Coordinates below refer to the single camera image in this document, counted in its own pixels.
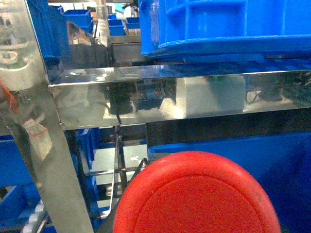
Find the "red round cap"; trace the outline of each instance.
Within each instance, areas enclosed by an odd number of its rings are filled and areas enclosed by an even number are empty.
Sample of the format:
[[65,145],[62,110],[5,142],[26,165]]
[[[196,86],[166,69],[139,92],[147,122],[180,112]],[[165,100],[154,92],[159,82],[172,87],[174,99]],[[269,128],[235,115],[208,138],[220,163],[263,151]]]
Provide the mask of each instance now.
[[275,210],[242,167],[205,152],[147,166],[129,184],[114,233],[280,233]]

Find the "blue plastic crate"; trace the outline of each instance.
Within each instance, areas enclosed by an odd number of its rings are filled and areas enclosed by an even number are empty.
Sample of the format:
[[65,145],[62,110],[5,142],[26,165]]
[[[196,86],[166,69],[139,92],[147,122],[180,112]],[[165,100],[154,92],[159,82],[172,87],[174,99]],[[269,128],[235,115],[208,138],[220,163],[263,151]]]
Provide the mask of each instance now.
[[124,24],[121,19],[108,20],[111,36],[125,35]]
[[93,21],[91,21],[91,23],[87,27],[81,27],[81,29],[83,29],[87,33],[92,33],[93,32],[93,28],[94,28]]
[[0,227],[25,224],[39,201],[34,184],[15,186],[0,202]]
[[62,7],[62,6],[50,6],[50,7],[57,10],[61,14],[64,13],[64,7]]
[[0,187],[33,183],[12,136],[0,136]]
[[311,1],[140,0],[153,58],[311,51]]
[[92,21],[91,10],[67,10],[63,15],[79,27],[88,27]]
[[27,0],[29,11],[44,58],[59,57],[51,24],[50,7],[47,0]]
[[108,15],[108,19],[117,19],[117,15]]
[[96,149],[99,146],[98,131],[98,128],[93,128],[79,130],[76,133],[80,153],[83,153],[86,157],[89,169],[92,169]]
[[140,28],[139,17],[126,18],[126,22],[127,29]]
[[291,233],[311,229],[311,133],[287,133],[153,146],[152,153],[199,150],[224,156],[252,174]]

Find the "red lid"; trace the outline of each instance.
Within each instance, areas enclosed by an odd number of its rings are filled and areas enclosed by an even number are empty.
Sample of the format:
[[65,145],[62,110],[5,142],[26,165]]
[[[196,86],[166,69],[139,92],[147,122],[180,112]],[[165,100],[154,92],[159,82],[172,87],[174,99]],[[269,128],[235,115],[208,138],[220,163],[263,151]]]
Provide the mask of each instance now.
[[117,209],[114,233],[280,233],[274,208],[242,167],[205,152],[147,166]]

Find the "blue storage box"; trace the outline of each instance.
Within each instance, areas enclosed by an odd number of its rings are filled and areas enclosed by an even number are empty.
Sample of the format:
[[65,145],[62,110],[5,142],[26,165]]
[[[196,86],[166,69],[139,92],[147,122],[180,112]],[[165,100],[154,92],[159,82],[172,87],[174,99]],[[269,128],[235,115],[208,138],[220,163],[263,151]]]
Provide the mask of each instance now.
[[91,21],[91,23],[87,27],[81,27],[81,29],[83,29],[87,33],[92,33],[93,32],[93,28],[94,28],[93,21]]
[[15,186],[0,202],[0,228],[25,224],[39,201],[34,184]]
[[117,19],[117,15],[108,15],[108,19]]
[[57,10],[59,13],[64,13],[64,8],[62,6],[50,6],[51,8]]
[[108,20],[111,36],[125,35],[124,25],[121,19]]
[[78,130],[76,136],[79,151],[86,157],[88,168],[92,169],[96,149],[99,147],[99,128]]
[[286,133],[153,146],[152,153],[198,150],[224,156],[253,175],[291,233],[311,230],[311,133]]
[[79,27],[88,27],[92,21],[91,10],[67,10],[63,15]]
[[33,183],[12,136],[0,136],[0,187]]
[[311,51],[311,1],[140,0],[142,54],[153,58]]
[[127,29],[140,28],[139,17],[126,18],[126,22]]
[[53,37],[50,7],[47,0],[27,0],[29,11],[44,58],[59,57],[60,51]]

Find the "stainless steel beam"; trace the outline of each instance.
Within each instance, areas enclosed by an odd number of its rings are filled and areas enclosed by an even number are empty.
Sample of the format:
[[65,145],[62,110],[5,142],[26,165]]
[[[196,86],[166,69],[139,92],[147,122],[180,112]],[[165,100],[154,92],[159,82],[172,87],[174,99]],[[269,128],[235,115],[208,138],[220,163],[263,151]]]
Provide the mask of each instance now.
[[10,130],[7,128],[4,120],[0,116],[0,136],[10,135],[10,134],[11,134]]
[[50,91],[66,129],[304,108],[311,107],[310,63],[69,70],[50,85]]
[[0,112],[58,233],[92,233],[24,0],[2,1]]
[[111,36],[110,42],[112,44],[123,44],[123,43],[141,43],[140,35],[119,35]]

